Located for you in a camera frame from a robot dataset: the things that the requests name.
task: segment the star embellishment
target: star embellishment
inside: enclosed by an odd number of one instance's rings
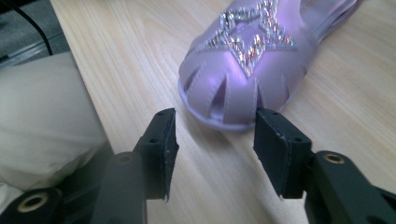
[[[276,20],[276,6],[276,0],[264,0],[253,8],[240,7],[222,12],[220,29],[201,49],[229,50],[249,78],[265,51],[294,49],[293,39]],[[246,45],[239,33],[257,23],[263,34],[253,35],[251,43]]]

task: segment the beige cloth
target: beige cloth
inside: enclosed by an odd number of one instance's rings
[[[71,53],[0,70],[0,212],[21,190],[58,184],[106,141]]]

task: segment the wooden table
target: wooden table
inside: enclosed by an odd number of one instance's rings
[[[52,0],[116,152],[132,150],[152,116],[177,110],[180,151],[168,203],[148,223],[306,223],[303,200],[280,200],[252,150],[253,132],[220,133],[185,109],[178,67],[190,42],[231,0]],[[365,1],[321,44],[282,114],[313,150],[350,157],[396,192],[396,4]]]

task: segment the purple shoe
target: purple shoe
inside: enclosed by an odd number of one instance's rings
[[[235,0],[191,44],[179,69],[181,99],[202,123],[254,127],[258,107],[281,111],[321,40],[361,0]]]

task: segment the black cable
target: black cable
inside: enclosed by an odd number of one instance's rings
[[[52,49],[50,48],[50,42],[47,39],[46,35],[44,32],[41,30],[41,28],[35,23],[32,18],[30,18],[26,13],[24,13],[18,6],[14,5],[11,1],[8,0],[0,0],[4,5],[12,8],[14,11],[16,11],[18,14],[20,14],[22,17],[24,17],[29,23],[35,27],[35,29],[38,31],[38,33],[41,35],[41,38],[44,40],[44,44],[46,45],[47,51],[49,52],[49,55],[52,55]]]

